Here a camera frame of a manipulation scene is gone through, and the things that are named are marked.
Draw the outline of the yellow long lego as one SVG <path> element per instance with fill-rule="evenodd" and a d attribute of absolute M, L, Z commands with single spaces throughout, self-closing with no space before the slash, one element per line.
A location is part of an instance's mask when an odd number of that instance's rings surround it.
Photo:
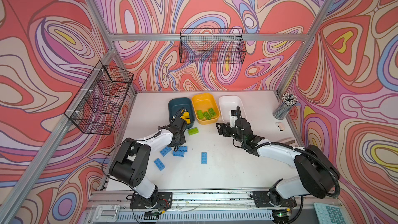
<path fill-rule="evenodd" d="M 183 119 L 189 119 L 189 118 L 190 118 L 189 112 L 184 112 L 183 115 L 181 116 L 181 118 L 183 118 Z"/>

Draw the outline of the green lego cluster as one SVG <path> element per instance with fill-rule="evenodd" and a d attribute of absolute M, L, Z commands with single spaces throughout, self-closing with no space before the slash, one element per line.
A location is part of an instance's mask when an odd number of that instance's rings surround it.
<path fill-rule="evenodd" d="M 191 128 L 191 129 L 188 129 L 187 132 L 188 132 L 188 135 L 191 136 L 191 135 L 198 134 L 199 130 L 198 130 L 198 128 Z"/>
<path fill-rule="evenodd" d="M 206 120 L 212 119 L 212 116 L 209 112 L 203 112 L 203 116 L 205 117 Z"/>

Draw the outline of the blue lego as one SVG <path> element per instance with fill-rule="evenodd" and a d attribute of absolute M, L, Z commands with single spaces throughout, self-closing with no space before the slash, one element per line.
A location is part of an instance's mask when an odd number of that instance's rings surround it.
<path fill-rule="evenodd" d="M 178 149 L 177 149 L 177 151 L 187 152 L 187 151 L 188 151 L 188 148 L 187 148 L 187 146 L 179 146 Z"/>
<path fill-rule="evenodd" d="M 163 171 L 165 169 L 165 165 L 159 158 L 155 159 L 154 163 L 160 171 Z"/>
<path fill-rule="evenodd" d="M 160 154 L 165 157 L 170 151 L 172 151 L 171 147 L 165 147 L 160 151 Z"/>
<path fill-rule="evenodd" d="M 173 151 L 173 156 L 184 157 L 184 151 Z"/>
<path fill-rule="evenodd" d="M 207 164 L 207 153 L 206 152 L 201 153 L 201 164 Z"/>

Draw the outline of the green lego plate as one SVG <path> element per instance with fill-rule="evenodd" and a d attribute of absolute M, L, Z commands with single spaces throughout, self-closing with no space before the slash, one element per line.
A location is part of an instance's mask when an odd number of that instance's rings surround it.
<path fill-rule="evenodd" d="M 198 110 L 198 111 L 197 111 L 197 116 L 198 116 L 198 118 L 199 118 L 200 120 L 203 120 L 203 119 L 204 119 L 204 115 L 203 115 L 203 112 L 202 112 L 201 110 Z"/>

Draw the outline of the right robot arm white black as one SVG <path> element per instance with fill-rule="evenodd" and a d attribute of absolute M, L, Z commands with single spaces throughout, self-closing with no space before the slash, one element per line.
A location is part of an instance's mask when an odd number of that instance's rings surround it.
<path fill-rule="evenodd" d="M 231 111 L 230 122 L 217 123 L 216 128 L 220 136 L 239 142 L 240 148 L 248 154 L 271 158 L 296 169 L 296 176 L 281 178 L 268 190 L 273 204 L 296 196 L 324 199 L 340 195 L 341 175 L 317 146 L 293 147 L 255 135 L 250 123 L 242 117 L 239 106 Z"/>

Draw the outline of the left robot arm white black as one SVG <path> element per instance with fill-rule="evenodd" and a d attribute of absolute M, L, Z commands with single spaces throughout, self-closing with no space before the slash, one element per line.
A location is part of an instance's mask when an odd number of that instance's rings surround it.
<path fill-rule="evenodd" d="M 129 186 L 139 196 L 151 199 L 157 191 L 157 186 L 146 177 L 151 152 L 183 145 L 186 142 L 184 132 L 187 125 L 184 119 L 175 118 L 146 138 L 125 139 L 108 166 L 108 174 Z"/>

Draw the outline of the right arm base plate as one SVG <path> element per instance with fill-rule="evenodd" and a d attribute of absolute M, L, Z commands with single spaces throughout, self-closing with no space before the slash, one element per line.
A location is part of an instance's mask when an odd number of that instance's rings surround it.
<path fill-rule="evenodd" d="M 249 197 L 254 200 L 256 207 L 294 208 L 297 206 L 295 198 L 284 199 L 269 191 L 253 191 Z"/>

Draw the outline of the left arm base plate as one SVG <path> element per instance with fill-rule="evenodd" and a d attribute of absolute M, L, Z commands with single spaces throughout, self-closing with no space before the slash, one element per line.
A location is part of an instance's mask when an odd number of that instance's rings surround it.
<path fill-rule="evenodd" d="M 126 197 L 131 209 L 169 209 L 172 207 L 173 193 L 155 192 L 150 198 L 144 198 L 137 193 Z"/>

